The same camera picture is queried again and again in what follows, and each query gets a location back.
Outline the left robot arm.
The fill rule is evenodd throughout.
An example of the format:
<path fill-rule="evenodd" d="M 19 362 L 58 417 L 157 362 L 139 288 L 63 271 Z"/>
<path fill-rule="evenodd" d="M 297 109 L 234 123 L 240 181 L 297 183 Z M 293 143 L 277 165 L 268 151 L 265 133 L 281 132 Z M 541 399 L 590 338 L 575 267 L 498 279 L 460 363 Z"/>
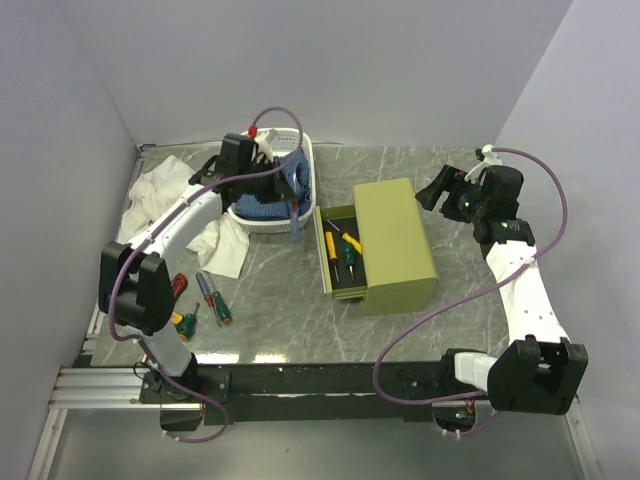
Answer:
<path fill-rule="evenodd" d="M 250 127 L 223 138 L 218 154 L 189 180 L 178 200 L 144 232 L 111 242 L 100 259 L 99 306 L 112 337 L 135 341 L 175 401 L 199 398 L 203 388 L 195 355 L 180 339 L 171 316 L 175 298 L 169 268 L 187 245 L 242 196 L 263 204 L 296 195 L 273 154 L 278 133 Z"/>

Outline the blue red handled screwdriver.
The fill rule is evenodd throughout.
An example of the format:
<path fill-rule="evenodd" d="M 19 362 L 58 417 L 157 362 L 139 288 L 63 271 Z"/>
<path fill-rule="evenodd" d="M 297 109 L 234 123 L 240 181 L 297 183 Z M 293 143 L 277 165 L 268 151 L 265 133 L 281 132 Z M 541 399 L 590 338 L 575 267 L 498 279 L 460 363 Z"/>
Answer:
<path fill-rule="evenodd" d="M 291 216 L 290 216 L 290 238 L 293 243 L 299 241 L 299 187 L 298 187 L 298 175 L 294 171 L 292 174 L 292 191 L 294 193 L 294 199 L 291 202 Z"/>

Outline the yellow precision screwdriver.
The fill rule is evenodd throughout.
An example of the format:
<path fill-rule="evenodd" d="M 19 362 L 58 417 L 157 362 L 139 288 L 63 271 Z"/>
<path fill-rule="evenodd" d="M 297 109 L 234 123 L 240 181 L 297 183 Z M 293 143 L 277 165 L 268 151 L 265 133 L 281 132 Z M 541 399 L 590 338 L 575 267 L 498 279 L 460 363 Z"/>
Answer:
<path fill-rule="evenodd" d="M 356 252 L 358 252 L 359 254 L 363 253 L 362 250 L 362 246 L 359 243 L 358 240 L 356 240 L 353 236 L 351 236 L 349 233 L 343 232 L 334 222 L 332 222 L 331 220 L 328 220 L 327 223 L 338 233 L 341 234 L 341 238 L 347 242 L 348 244 L 352 245 L 353 248 L 355 249 Z"/>

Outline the white cloth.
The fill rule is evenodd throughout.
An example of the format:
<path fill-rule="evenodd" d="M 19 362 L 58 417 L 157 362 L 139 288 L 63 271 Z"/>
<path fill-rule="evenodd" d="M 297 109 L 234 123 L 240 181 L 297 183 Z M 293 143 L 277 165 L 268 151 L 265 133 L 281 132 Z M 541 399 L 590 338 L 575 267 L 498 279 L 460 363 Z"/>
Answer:
<path fill-rule="evenodd" d="M 176 156 L 141 174 L 130 188 L 130 207 L 124 212 L 116 241 L 125 243 L 158 220 L 187 187 L 194 170 Z M 210 222 L 187 245 L 197 255 L 200 267 L 214 275 L 240 277 L 249 249 L 249 233 L 229 214 Z"/>

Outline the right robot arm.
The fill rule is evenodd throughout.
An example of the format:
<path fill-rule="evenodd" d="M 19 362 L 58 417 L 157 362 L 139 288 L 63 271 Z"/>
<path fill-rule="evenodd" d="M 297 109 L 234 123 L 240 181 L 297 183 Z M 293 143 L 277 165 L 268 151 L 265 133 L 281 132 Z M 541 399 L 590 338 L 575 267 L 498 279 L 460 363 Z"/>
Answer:
<path fill-rule="evenodd" d="M 588 365 L 586 348 L 570 341 L 549 301 L 534 258 L 529 223 L 518 218 L 522 173 L 508 166 L 465 172 L 444 166 L 415 198 L 453 221 L 469 223 L 484 260 L 500 286 L 509 345 L 497 358 L 450 349 L 437 378 L 449 398 L 471 387 L 487 394 L 498 411 L 563 415 Z"/>

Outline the yellow short screwdriver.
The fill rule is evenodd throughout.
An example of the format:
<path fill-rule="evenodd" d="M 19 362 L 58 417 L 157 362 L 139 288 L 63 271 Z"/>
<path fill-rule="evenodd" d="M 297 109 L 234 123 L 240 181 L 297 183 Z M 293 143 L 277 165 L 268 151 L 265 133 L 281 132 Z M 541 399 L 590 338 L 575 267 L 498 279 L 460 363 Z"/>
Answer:
<path fill-rule="evenodd" d="M 329 264 L 333 269 L 334 277 L 336 281 L 339 282 L 340 278 L 339 278 L 339 272 L 338 272 L 338 256 L 337 256 L 337 250 L 336 250 L 333 234 L 330 231 L 326 231 L 324 233 L 324 237 L 325 237 L 325 242 L 326 242 L 326 247 L 327 247 L 327 252 L 329 257 Z"/>

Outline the orange handled pliers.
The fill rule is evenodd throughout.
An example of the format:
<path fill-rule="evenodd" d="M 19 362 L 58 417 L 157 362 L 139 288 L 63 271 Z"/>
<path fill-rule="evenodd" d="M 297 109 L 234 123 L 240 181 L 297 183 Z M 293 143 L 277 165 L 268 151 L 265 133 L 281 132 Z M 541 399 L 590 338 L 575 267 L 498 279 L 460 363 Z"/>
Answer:
<path fill-rule="evenodd" d="M 179 325 L 182 321 L 184 320 L 184 316 L 177 313 L 177 312 L 173 312 L 172 316 L 171 316 L 171 321 L 174 325 Z"/>

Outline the stubby green screwdriver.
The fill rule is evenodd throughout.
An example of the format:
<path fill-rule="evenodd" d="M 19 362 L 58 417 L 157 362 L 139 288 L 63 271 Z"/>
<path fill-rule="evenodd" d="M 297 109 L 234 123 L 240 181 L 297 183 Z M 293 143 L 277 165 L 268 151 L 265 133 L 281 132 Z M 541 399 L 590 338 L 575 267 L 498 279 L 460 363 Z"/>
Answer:
<path fill-rule="evenodd" d="M 196 303 L 193 311 L 186 314 L 182 322 L 176 325 L 176 331 L 183 340 L 190 340 L 195 334 L 199 307 L 200 304 Z"/>

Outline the olive green metal drawer box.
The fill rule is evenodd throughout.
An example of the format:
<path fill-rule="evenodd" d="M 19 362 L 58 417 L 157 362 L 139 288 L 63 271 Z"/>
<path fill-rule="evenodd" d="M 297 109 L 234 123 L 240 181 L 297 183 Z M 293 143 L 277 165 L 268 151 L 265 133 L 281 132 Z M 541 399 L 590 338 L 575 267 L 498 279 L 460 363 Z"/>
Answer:
<path fill-rule="evenodd" d="M 439 278 L 412 181 L 358 184 L 353 193 L 367 286 L 362 313 L 422 311 Z"/>

